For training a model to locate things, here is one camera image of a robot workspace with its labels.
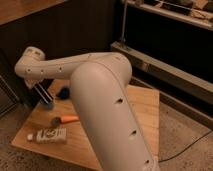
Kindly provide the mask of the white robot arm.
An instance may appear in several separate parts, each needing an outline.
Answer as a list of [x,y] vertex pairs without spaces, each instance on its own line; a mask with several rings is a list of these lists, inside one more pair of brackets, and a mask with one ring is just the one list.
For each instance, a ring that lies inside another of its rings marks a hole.
[[70,81],[73,106],[103,171],[160,171],[128,99],[132,66],[126,56],[92,52],[47,60],[29,46],[14,70],[35,83]]

